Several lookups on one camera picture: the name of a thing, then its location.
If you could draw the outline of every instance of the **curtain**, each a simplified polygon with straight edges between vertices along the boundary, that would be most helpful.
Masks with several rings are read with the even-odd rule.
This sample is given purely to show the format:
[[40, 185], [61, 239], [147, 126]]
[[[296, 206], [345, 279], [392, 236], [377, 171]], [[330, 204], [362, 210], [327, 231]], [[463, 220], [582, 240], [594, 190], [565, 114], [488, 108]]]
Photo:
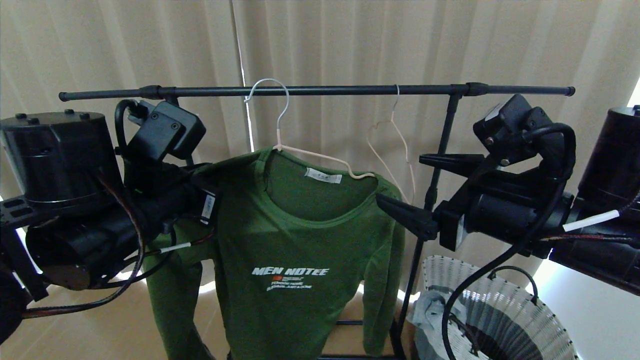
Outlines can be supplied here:
[[[575, 86], [573, 97], [525, 96], [553, 121], [576, 130], [578, 161], [567, 187], [573, 193], [607, 110], [626, 105], [640, 75], [637, 1], [234, 1], [233, 6], [249, 86], [262, 78], [292, 86], [469, 81]], [[471, 125], [507, 98], [463, 98], [447, 151], [486, 153]], [[417, 157], [437, 151], [447, 100], [443, 95], [406, 95], [396, 107], [395, 121], [407, 137], [417, 177], [416, 206], [423, 205], [432, 173], [417, 163]], [[396, 96], [293, 97], [282, 120], [283, 142], [389, 179], [366, 144], [366, 134], [373, 124], [390, 118], [395, 101]], [[250, 104], [256, 148], [276, 143], [275, 121], [284, 102], [256, 98]], [[411, 197], [404, 147], [393, 127], [381, 125], [372, 142]], [[536, 161], [517, 164], [512, 171], [536, 166]], [[438, 201], [448, 199], [463, 182], [462, 177], [443, 173]], [[414, 243], [409, 236], [405, 276]], [[430, 241], [424, 255], [443, 254], [481, 266], [508, 246], [471, 234], [455, 253]], [[532, 273], [539, 263], [521, 256], [511, 260]], [[503, 275], [526, 283], [519, 274]]]
[[[0, 115], [60, 111], [107, 115], [115, 138], [114, 99], [59, 102], [59, 91], [163, 86], [248, 86], [261, 78], [286, 85], [449, 84], [576, 86], [573, 97], [529, 95], [554, 121], [574, 127], [580, 175], [606, 111], [627, 103], [640, 74], [640, 3], [628, 1], [39, 1], [0, 3]], [[471, 124], [506, 95], [463, 98], [450, 153], [484, 153]], [[395, 96], [293, 97], [282, 120], [284, 143], [348, 161], [390, 179], [366, 144], [369, 127], [388, 120]], [[283, 98], [183, 98], [207, 134], [196, 162], [219, 161], [275, 144]], [[417, 163], [436, 152], [447, 97], [402, 96], [396, 123], [409, 145], [422, 206], [432, 170]], [[127, 124], [130, 137], [135, 126]], [[382, 124], [372, 143], [411, 197], [404, 146]], [[0, 193], [20, 193], [2, 151]], [[315, 159], [329, 167], [338, 164]], [[515, 165], [513, 171], [535, 166]], [[443, 173], [438, 201], [463, 178]], [[415, 239], [408, 236], [405, 271]], [[471, 234], [444, 254], [483, 265], [508, 246]], [[534, 271], [539, 261], [512, 260]], [[524, 283], [523, 277], [511, 280]]]

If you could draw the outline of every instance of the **floor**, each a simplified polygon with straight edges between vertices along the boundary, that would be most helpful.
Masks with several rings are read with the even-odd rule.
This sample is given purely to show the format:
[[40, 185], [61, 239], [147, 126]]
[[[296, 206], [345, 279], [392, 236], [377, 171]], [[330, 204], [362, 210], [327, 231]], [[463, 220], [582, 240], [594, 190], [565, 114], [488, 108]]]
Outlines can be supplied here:
[[[229, 347], [212, 281], [212, 263], [204, 263], [200, 299], [195, 323], [200, 335], [217, 360], [226, 359]], [[101, 299], [112, 290], [70, 291], [49, 288], [50, 296], [38, 306], [67, 305]], [[362, 318], [360, 294], [346, 306], [345, 320]], [[411, 327], [403, 334], [409, 349]], [[336, 326], [324, 347], [325, 354], [364, 354], [362, 328]], [[391, 355], [387, 339], [385, 354]], [[147, 287], [139, 282], [120, 298], [97, 309], [81, 313], [24, 320], [18, 330], [0, 346], [2, 360], [50, 359], [166, 359], [156, 329]]]

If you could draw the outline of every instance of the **green shirt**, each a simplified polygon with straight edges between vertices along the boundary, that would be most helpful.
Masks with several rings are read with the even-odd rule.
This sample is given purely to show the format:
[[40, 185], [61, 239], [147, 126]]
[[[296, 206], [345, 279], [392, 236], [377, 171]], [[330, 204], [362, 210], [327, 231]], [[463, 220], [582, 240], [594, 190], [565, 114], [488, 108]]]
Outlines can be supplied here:
[[[342, 177], [338, 183], [327, 174]], [[395, 313], [404, 229], [377, 207], [375, 195], [398, 199], [395, 186], [270, 148], [207, 165], [199, 175], [223, 191], [217, 239], [178, 250], [148, 279], [170, 359], [210, 358], [193, 324], [200, 261], [208, 258], [235, 360], [317, 359], [362, 280], [364, 348], [380, 355]], [[178, 243], [209, 232], [193, 220], [175, 230]], [[161, 236], [153, 246], [168, 244]]]

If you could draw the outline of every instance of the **clothes hanger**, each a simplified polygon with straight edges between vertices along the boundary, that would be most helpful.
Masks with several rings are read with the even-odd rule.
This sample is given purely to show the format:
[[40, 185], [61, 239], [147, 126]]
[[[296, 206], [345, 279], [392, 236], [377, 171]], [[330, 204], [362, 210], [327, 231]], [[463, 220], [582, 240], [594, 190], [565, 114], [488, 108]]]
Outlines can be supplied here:
[[346, 168], [347, 171], [349, 172], [349, 176], [351, 176], [353, 179], [362, 179], [364, 177], [376, 177], [373, 173], [365, 173], [365, 174], [360, 174], [360, 175], [356, 175], [353, 173], [353, 171], [351, 170], [351, 166], [349, 165], [349, 163], [347, 163], [344, 160], [340, 160], [337, 158], [332, 158], [331, 156], [327, 156], [327, 155], [322, 155], [322, 154], [318, 154], [316, 152], [310, 152], [310, 151], [306, 151], [306, 150], [302, 150], [302, 149], [297, 149], [295, 147], [291, 147], [291, 146], [286, 146], [282, 144], [282, 139], [280, 137], [280, 120], [282, 119], [282, 116], [284, 115], [285, 112], [287, 112], [287, 110], [289, 109], [289, 89], [287, 89], [287, 87], [279, 82], [276, 79], [272, 79], [272, 78], [265, 78], [265, 79], [261, 79], [258, 80], [258, 82], [256, 82], [255, 84], [253, 84], [253, 87], [251, 87], [251, 92], [249, 92], [249, 96], [244, 98], [244, 103], [248, 103], [249, 101], [251, 101], [252, 97], [253, 97], [253, 92], [255, 91], [256, 86], [258, 86], [258, 84], [260, 84], [263, 81], [273, 81], [275, 83], [278, 83], [280, 86], [282, 86], [282, 88], [284, 89], [285, 94], [287, 95], [287, 104], [284, 106], [284, 110], [282, 110], [282, 112], [280, 113], [280, 116], [278, 117], [278, 122], [276, 123], [276, 137], [278, 138], [278, 143], [277, 145], [275, 145], [273, 147], [273, 150], [277, 150], [277, 151], [283, 151], [283, 150], [288, 150], [291, 152], [298, 152], [300, 154], [307, 154], [307, 155], [311, 155], [311, 156], [316, 156], [318, 158], [323, 158], [323, 159], [328, 159], [328, 160], [333, 160], [333, 161], [337, 161], [341, 164], [343, 164]]
[[[404, 137], [402, 136], [402, 133], [400, 132], [400, 129], [398, 129], [398, 126], [396, 125], [396, 122], [394, 121], [394, 118], [396, 117], [396, 105], [398, 105], [398, 100], [400, 100], [400, 86], [398, 86], [396, 84], [396, 88], [397, 88], [398, 94], [397, 94], [397, 97], [396, 97], [396, 102], [394, 103], [394, 106], [391, 109], [391, 119], [390, 120], [385, 120], [385, 121], [379, 121], [379, 122], [375, 123], [374, 125], [372, 125], [369, 128], [369, 130], [367, 131], [367, 144], [371, 148], [371, 151], [373, 151], [373, 153], [376, 155], [378, 160], [380, 160], [380, 162], [382, 162], [382, 165], [385, 166], [385, 169], [389, 173], [389, 176], [391, 177], [391, 180], [393, 180], [393, 182], [396, 185], [396, 187], [398, 188], [398, 190], [400, 190], [400, 195], [402, 195], [402, 198], [404, 199], [404, 201], [409, 203], [409, 204], [413, 204], [413, 200], [415, 198], [415, 177], [413, 176], [413, 166], [409, 162], [409, 147], [407, 146], [406, 141], [404, 140]], [[384, 123], [387, 123], [387, 122], [390, 122], [391, 124], [393, 124], [394, 128], [396, 129], [396, 132], [398, 133], [398, 135], [400, 135], [400, 139], [402, 139], [402, 143], [404, 144], [404, 160], [405, 160], [405, 162], [407, 164], [409, 164], [409, 172], [411, 173], [411, 184], [413, 186], [413, 193], [411, 195], [411, 201], [409, 201], [407, 196], [404, 194], [404, 192], [402, 191], [402, 188], [400, 187], [400, 184], [398, 184], [398, 182], [396, 180], [396, 177], [391, 173], [391, 170], [389, 170], [389, 167], [387, 166], [387, 163], [385, 163], [385, 161], [382, 160], [382, 158], [380, 157], [380, 155], [378, 154], [376, 149], [373, 148], [373, 145], [371, 145], [371, 140], [369, 139], [369, 135], [371, 135], [371, 131], [372, 130], [377, 129], [380, 124], [384, 124]]]

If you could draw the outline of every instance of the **cylindrical motor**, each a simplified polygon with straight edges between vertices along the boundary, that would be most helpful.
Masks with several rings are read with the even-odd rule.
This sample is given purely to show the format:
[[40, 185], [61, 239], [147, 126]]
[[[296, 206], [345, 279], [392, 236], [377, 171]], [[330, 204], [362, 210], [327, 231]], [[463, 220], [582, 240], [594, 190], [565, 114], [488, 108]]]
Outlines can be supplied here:
[[73, 110], [17, 114], [0, 122], [13, 171], [34, 208], [113, 201], [91, 171], [117, 189], [122, 181], [103, 114]]
[[[578, 189], [578, 198], [594, 213], [622, 208], [636, 197], [640, 190], [640, 107], [609, 110]], [[640, 203], [622, 217], [640, 221]]]

